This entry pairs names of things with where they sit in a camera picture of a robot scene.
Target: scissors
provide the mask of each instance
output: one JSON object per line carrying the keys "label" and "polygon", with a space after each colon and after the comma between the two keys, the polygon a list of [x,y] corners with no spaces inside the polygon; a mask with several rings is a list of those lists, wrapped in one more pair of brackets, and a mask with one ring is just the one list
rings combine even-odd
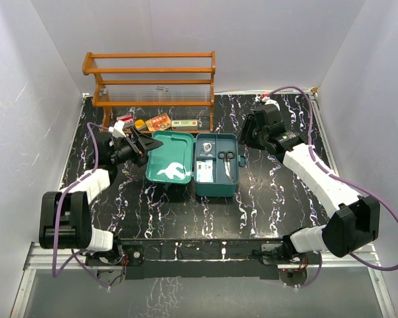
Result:
{"label": "scissors", "polygon": [[234,152],[232,151],[220,151],[218,152],[218,159],[224,161],[224,167],[226,168],[226,175],[228,180],[234,184],[234,179],[230,173],[230,160],[234,159]]}

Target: white wall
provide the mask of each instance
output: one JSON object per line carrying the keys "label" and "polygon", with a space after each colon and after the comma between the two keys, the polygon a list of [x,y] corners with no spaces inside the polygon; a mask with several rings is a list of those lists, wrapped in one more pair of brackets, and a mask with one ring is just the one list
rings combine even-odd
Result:
{"label": "white wall", "polygon": [[31,0],[82,92],[86,52],[216,51],[216,91],[319,86],[364,0]]}
{"label": "white wall", "polygon": [[[319,89],[340,175],[398,210],[398,0],[367,1]],[[375,242],[383,265],[398,262],[398,226],[382,210]],[[398,271],[384,273],[398,313]]]}
{"label": "white wall", "polygon": [[41,197],[54,190],[81,95],[29,0],[0,1],[0,317],[8,317]]}

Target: small package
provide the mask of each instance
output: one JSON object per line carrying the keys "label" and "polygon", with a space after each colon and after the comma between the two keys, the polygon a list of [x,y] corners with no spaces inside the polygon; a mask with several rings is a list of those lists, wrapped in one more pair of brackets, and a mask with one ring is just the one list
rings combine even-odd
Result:
{"label": "small package", "polygon": [[174,131],[197,131],[198,121],[172,121],[172,129]]}
{"label": "small package", "polygon": [[146,121],[147,128],[150,131],[164,131],[171,127],[171,119],[166,113],[150,118]]}
{"label": "small package", "polygon": [[146,131],[147,130],[146,123],[143,120],[141,120],[141,119],[135,121],[134,125],[135,125],[135,128],[137,128],[137,130],[139,130],[139,131]]}
{"label": "small package", "polygon": [[201,157],[213,157],[215,156],[215,141],[214,140],[204,140],[202,146],[200,147],[199,156]]}
{"label": "small package", "polygon": [[196,181],[197,182],[214,182],[212,173],[212,160],[196,161]]}
{"label": "small package", "polygon": [[129,129],[130,126],[133,126],[134,124],[134,118],[132,115],[128,114],[125,116],[118,116],[117,121],[123,121],[124,122],[124,128],[123,129]]}

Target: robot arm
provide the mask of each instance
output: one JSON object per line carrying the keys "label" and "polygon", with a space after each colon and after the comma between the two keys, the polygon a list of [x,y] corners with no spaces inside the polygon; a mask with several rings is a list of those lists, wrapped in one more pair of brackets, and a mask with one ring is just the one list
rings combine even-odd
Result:
{"label": "robot arm", "polygon": [[[279,258],[292,259],[303,252],[327,251],[343,257],[375,240],[379,232],[379,202],[329,175],[335,174],[315,154],[298,132],[286,131],[278,105],[258,106],[248,115],[239,143],[267,150],[284,166],[292,170],[317,196],[330,220],[327,225],[299,229],[283,237],[283,245],[274,253]],[[323,172],[316,162],[326,171]]]}
{"label": "robot arm", "polygon": [[61,211],[58,202],[66,188],[46,192],[42,197],[39,241],[43,248],[53,248],[56,214],[60,213],[58,248],[77,248],[91,252],[116,249],[117,238],[110,231],[95,229],[89,204],[102,191],[112,185],[117,166],[132,161],[138,166],[147,162],[148,151],[162,146],[162,142],[141,134],[131,127],[132,138],[123,132],[124,122],[118,121],[108,132],[96,136],[98,142],[98,168],[87,170],[81,181],[65,196]]}

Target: black marble table surface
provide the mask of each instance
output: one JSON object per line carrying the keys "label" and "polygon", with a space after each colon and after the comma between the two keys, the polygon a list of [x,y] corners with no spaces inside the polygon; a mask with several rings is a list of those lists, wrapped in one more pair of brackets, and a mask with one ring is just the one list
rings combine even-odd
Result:
{"label": "black marble table surface", "polygon": [[[214,111],[216,133],[240,133],[245,116],[255,107],[254,95],[217,95]],[[276,95],[287,129],[306,132],[308,109],[300,95]],[[166,112],[172,119],[198,119],[209,128],[206,109],[114,108],[116,116],[133,113],[148,119]],[[81,176],[93,146],[86,123],[101,123],[102,110],[86,99],[66,166],[63,185]],[[316,151],[327,162],[317,125],[312,133]],[[171,185],[167,190],[145,177],[141,168],[127,162],[119,167],[114,184],[91,204],[96,228],[115,231],[123,239],[236,239],[277,238],[299,227],[326,224],[323,206],[289,169],[266,152],[239,146],[247,158],[239,169],[239,186],[232,198],[199,197],[194,182]]]}

